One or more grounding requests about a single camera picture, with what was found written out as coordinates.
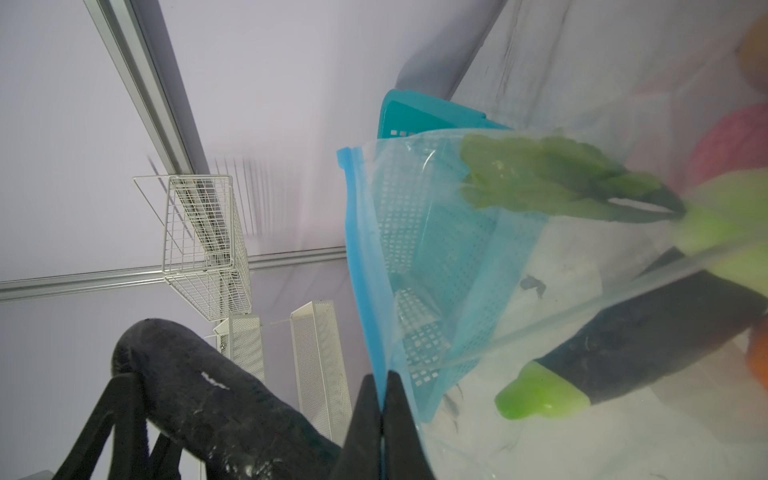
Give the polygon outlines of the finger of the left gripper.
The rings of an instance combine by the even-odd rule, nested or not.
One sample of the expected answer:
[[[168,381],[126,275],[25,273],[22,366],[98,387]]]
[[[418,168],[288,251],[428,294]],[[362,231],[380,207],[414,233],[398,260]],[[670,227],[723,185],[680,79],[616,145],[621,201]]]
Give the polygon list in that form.
[[[123,373],[107,384],[56,479],[89,479],[106,442],[113,441],[110,479],[179,479],[182,449],[161,434],[149,446],[141,376]]]

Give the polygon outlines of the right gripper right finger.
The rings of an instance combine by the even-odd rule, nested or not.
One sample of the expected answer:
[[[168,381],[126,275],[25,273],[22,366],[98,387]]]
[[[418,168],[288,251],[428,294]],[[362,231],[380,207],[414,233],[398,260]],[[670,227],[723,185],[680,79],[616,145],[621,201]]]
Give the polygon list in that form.
[[[382,413],[383,478],[435,480],[410,411],[405,387],[397,372],[389,371]]]

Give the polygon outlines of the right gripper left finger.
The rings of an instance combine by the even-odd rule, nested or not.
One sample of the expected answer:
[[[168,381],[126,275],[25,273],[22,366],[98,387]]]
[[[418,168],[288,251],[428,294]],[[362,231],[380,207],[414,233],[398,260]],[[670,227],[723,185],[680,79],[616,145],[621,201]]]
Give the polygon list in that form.
[[[379,480],[382,413],[372,374],[362,380],[351,423],[331,480]]]

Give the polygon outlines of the dark green cucumber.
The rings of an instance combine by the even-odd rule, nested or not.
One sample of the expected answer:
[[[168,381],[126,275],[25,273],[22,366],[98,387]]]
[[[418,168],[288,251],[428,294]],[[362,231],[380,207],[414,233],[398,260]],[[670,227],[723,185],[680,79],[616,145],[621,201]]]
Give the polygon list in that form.
[[[189,328],[141,320],[118,340],[114,375],[137,373],[150,422],[211,479],[327,479],[341,453],[296,409]]]

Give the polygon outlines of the clear zip bag blue zipper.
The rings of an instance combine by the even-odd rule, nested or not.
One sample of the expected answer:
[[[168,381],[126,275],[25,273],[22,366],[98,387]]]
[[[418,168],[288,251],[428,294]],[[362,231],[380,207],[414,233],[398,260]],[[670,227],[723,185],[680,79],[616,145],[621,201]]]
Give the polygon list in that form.
[[[561,136],[630,171],[656,176],[685,205],[688,157],[725,116],[767,103],[737,49],[763,1],[506,1],[455,90],[493,138]],[[689,367],[570,417],[509,420],[494,399],[530,361],[600,310],[767,244],[751,233],[693,256],[679,220],[619,223],[541,213],[547,222],[489,343],[424,423],[372,196],[379,137],[338,154],[347,183],[346,243],[375,382],[404,384],[440,479],[763,479],[767,389],[747,368],[754,326]]]

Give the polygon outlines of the teal plastic basket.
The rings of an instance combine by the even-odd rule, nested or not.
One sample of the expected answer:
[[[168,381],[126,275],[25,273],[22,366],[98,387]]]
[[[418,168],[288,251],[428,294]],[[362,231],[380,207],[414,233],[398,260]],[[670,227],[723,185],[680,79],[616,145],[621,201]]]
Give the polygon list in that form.
[[[488,126],[479,111],[414,91],[392,90],[381,107],[371,189],[424,423],[473,369],[465,354],[491,340],[547,222],[462,197],[461,138]]]

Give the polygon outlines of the dark purple eggplant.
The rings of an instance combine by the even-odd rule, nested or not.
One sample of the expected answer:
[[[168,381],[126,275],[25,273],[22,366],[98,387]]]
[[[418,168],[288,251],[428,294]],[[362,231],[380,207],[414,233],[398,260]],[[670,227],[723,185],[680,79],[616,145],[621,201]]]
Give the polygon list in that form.
[[[767,297],[708,270],[600,310],[495,397],[509,420],[570,417],[677,373],[767,315]]]

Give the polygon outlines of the green leafy vegetable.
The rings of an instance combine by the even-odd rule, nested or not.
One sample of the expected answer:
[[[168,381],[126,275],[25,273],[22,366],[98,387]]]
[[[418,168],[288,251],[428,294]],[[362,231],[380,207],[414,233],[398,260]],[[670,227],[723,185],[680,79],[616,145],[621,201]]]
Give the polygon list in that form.
[[[679,220],[686,213],[656,176],[630,171],[597,147],[569,138],[470,133],[459,154],[469,169],[461,195],[477,209],[637,224]]]

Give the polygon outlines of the orange tangerine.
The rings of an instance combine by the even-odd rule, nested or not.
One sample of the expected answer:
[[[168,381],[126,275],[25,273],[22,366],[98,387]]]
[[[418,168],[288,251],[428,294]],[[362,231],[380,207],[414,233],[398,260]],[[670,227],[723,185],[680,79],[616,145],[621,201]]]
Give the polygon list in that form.
[[[767,320],[754,326],[749,335],[745,362],[754,379],[768,389],[768,332]]]

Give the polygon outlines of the pink red dragon fruit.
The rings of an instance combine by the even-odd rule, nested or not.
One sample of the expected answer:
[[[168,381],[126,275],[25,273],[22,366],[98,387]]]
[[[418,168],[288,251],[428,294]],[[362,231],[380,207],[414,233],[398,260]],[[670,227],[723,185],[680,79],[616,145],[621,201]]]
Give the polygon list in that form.
[[[760,103],[725,116],[698,141],[683,185],[694,187],[732,171],[766,166],[767,103]]]

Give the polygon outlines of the orange yellow mango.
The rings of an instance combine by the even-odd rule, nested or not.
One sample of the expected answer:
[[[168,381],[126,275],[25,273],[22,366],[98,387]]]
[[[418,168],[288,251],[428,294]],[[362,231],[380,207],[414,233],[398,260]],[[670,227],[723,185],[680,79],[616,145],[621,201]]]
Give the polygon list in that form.
[[[737,49],[737,63],[744,79],[755,89],[767,92],[767,14],[758,17]]]

